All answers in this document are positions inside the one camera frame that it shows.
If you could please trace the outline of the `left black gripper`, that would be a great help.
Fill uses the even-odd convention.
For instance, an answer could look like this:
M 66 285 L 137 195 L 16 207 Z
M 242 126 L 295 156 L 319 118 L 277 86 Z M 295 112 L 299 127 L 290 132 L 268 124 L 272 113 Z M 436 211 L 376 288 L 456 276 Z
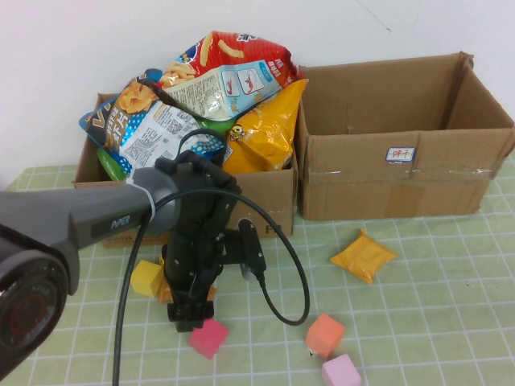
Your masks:
M 173 298 L 167 304 L 169 321 L 178 332 L 193 332 L 214 315 L 216 288 L 210 286 L 221 272 L 221 233 L 236 205 L 231 196 L 197 190 L 241 189 L 232 175 L 198 154 L 182 154 L 178 161 L 160 158 L 156 168 L 188 193 L 173 201 L 179 214 L 169 234 L 165 277 Z

